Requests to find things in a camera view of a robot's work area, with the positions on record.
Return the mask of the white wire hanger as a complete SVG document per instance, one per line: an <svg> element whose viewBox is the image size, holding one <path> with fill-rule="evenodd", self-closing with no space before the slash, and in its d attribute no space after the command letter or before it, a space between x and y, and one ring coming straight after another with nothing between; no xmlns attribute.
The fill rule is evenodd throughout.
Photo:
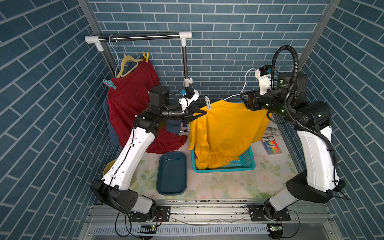
<svg viewBox="0 0 384 240"><path fill-rule="evenodd" d="M234 97L237 97L237 96L240 96L242 93L245 92L245 88L246 88L246 86L247 86L247 82L248 82L248 81L247 81L247 77L248 77L249 73L252 72L252 71L256 71L256 69L255 69L255 68L248 69L247 72L245 73L245 76L244 76L244 80L245 80L245 81L244 81L244 85L243 85L242 89L240 90L240 92L239 92L238 94L231 95L231 96L225 98L224 101L229 100L229 99L234 98Z"/></svg>

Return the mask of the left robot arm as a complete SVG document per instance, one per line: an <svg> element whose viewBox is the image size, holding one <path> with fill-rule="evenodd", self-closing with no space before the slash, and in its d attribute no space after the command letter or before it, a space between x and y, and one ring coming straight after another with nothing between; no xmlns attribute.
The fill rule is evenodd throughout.
<svg viewBox="0 0 384 240"><path fill-rule="evenodd" d="M130 184L139 161L167 120L181 120L187 126L206 115L206 111L193 105L200 96L197 90L186 87L181 94L178 104L171 105L169 88L152 87L148 107L134 120L131 135L114 165L100 180L91 183L90 189L99 201L125 215L137 213L144 221L154 219L156 201L130 190Z"/></svg>

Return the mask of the yellow t-shirt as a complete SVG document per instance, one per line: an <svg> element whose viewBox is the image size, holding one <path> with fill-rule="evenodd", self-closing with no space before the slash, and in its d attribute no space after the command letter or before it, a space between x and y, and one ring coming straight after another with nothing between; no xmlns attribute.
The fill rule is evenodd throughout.
<svg viewBox="0 0 384 240"><path fill-rule="evenodd" d="M251 111L244 104L224 100L212 104L207 114L190 123L189 142L198 170L218 169L262 140L270 123L266 110Z"/></svg>

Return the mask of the grey clothespin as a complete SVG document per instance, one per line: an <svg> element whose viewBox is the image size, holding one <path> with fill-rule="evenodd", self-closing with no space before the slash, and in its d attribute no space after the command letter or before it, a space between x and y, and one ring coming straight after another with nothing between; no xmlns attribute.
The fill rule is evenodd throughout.
<svg viewBox="0 0 384 240"><path fill-rule="evenodd" d="M211 110L212 109L212 105L211 105L210 98L208 96L205 96L204 99L205 99L206 106L207 106L208 110Z"/></svg>

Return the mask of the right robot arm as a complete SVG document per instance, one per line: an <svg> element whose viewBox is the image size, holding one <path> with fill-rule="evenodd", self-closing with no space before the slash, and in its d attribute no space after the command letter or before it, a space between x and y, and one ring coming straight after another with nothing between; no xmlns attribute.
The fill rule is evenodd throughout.
<svg viewBox="0 0 384 240"><path fill-rule="evenodd" d="M306 168L265 201L263 213L274 221L297 201L325 204L340 192L336 150L331 143L331 110L322 101L308 101L308 77L299 72L299 58L289 45L278 48L271 65L257 70L259 89L240 95L251 111L266 110L292 123L301 141Z"/></svg>

